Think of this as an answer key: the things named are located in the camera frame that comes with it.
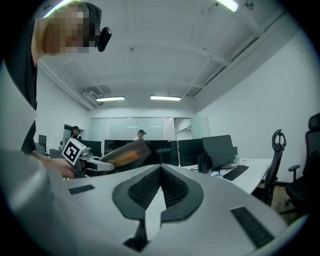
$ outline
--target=black rubber pad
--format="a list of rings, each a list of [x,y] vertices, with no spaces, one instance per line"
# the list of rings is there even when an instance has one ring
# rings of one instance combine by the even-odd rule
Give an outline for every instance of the black rubber pad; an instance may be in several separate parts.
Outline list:
[[[74,188],[69,188],[70,194],[71,195],[75,195],[75,194],[79,194],[82,192],[86,192],[89,190],[93,190],[95,187],[92,185],[85,185],[85,186],[78,186],[78,187],[74,187]]]
[[[257,248],[274,239],[269,231],[245,207],[233,209],[231,212]]]

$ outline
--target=keyboard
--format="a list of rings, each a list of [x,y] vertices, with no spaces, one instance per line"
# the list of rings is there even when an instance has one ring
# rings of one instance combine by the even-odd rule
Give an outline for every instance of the keyboard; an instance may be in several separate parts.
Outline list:
[[[233,181],[235,178],[237,178],[242,173],[244,173],[245,170],[248,168],[249,168],[249,166],[239,165],[236,168],[234,168],[233,170],[231,170],[230,172],[228,172],[227,174],[223,175],[223,178],[226,180],[229,180],[229,181]]]

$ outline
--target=black office chair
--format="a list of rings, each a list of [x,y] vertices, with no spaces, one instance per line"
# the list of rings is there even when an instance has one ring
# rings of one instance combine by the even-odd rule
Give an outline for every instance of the black office chair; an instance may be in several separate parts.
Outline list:
[[[319,193],[316,188],[320,169],[320,113],[310,117],[308,127],[309,131],[305,134],[306,161],[303,176],[296,179],[296,171],[300,165],[294,165],[288,169],[289,172],[293,172],[293,182],[285,188],[290,197],[285,204],[288,205],[291,202],[294,208],[280,214],[309,214],[312,210],[312,197]]]
[[[279,136],[279,142],[276,143],[276,138]],[[286,146],[286,137],[281,132],[281,129],[277,130],[272,135],[272,148],[274,150],[273,160],[271,166],[269,167],[266,178],[264,181],[264,188],[257,187],[253,192],[252,195],[262,202],[266,203],[267,205],[271,206],[275,184],[278,180],[277,173],[280,166],[280,161],[282,158],[282,152],[285,150]]]

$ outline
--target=chair armrest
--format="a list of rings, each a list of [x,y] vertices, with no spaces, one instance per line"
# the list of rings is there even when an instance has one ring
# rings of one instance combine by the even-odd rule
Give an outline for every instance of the chair armrest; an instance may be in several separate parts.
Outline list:
[[[291,166],[291,167],[288,169],[288,171],[289,171],[289,172],[295,171],[295,170],[298,169],[299,167],[300,167],[300,165],[296,164],[296,165],[294,165],[294,166]]]

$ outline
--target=ceiling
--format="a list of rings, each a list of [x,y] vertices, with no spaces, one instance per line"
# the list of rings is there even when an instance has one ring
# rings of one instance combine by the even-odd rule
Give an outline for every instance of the ceiling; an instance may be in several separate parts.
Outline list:
[[[283,9],[271,0],[244,0],[231,12],[215,0],[86,0],[101,8],[112,37],[104,52],[44,57],[79,94],[101,86],[106,96],[144,91],[193,97]]]

